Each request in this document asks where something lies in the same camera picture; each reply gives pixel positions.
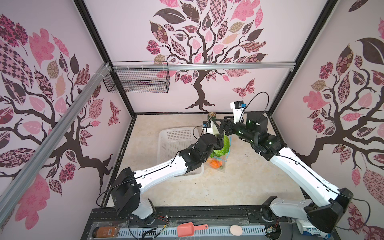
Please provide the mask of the clear zip top bag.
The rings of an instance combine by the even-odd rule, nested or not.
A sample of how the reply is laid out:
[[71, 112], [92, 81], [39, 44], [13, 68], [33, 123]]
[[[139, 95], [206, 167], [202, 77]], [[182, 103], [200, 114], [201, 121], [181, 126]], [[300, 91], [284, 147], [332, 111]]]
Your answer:
[[228, 158], [229, 158], [229, 155], [231, 152], [232, 138], [224, 135], [223, 144], [224, 145], [223, 145], [223, 148], [221, 150], [213, 150], [213, 152], [211, 153], [210, 157], [208, 158], [206, 164], [209, 168], [211, 168], [209, 165], [210, 160], [215, 159], [215, 160], [221, 161], [223, 164], [222, 164], [222, 167], [220, 169], [213, 169], [213, 168], [211, 168], [211, 169], [224, 173], [226, 171]]

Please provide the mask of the orange pumpkin toy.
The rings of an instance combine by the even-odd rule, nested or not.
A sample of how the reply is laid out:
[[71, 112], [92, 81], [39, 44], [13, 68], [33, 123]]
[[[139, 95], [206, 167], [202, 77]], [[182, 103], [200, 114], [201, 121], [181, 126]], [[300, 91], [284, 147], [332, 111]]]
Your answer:
[[209, 162], [210, 167], [213, 169], [220, 169], [222, 167], [222, 164], [223, 163], [221, 161], [218, 161], [215, 159], [210, 160], [210, 162]]

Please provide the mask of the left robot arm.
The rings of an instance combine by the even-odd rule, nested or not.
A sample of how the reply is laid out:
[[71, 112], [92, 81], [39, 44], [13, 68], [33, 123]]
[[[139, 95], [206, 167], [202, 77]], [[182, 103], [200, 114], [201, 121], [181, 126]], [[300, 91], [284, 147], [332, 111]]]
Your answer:
[[149, 199], [142, 200], [141, 194], [168, 179], [198, 169], [214, 150], [221, 150], [223, 147], [222, 135], [207, 133], [162, 164], [139, 171], [123, 169], [111, 187], [111, 197], [118, 217], [128, 217], [132, 214], [141, 220], [153, 218], [155, 208]]

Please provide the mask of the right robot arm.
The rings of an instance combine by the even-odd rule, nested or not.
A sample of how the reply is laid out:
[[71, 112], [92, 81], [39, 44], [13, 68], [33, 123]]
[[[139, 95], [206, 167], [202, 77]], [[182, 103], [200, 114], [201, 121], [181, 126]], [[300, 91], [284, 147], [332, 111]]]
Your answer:
[[308, 167], [277, 136], [268, 133], [268, 118], [261, 112], [250, 112], [242, 122], [239, 114], [232, 118], [210, 120], [208, 133], [236, 135], [250, 144], [252, 149], [266, 161], [285, 172], [309, 199], [298, 202], [270, 197], [266, 202], [276, 217], [290, 217], [310, 222], [324, 233], [330, 234], [348, 210], [353, 193], [347, 188], [338, 188]]

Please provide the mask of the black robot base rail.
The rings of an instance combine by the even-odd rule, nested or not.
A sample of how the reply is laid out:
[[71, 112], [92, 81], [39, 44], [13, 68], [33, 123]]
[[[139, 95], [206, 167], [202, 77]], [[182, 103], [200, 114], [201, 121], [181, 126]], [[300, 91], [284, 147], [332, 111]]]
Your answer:
[[[156, 207], [154, 220], [145, 224], [138, 217], [118, 217], [112, 208], [93, 209], [81, 235], [82, 240], [95, 240], [92, 232], [96, 227], [119, 227], [114, 240], [178, 240], [177, 227], [184, 223], [195, 226], [207, 224], [207, 230], [196, 231], [190, 240], [313, 240], [302, 235], [296, 221], [290, 217], [274, 217], [262, 214], [263, 205], [242, 206], [195, 206]], [[230, 234], [230, 227], [243, 228], [241, 236]]]

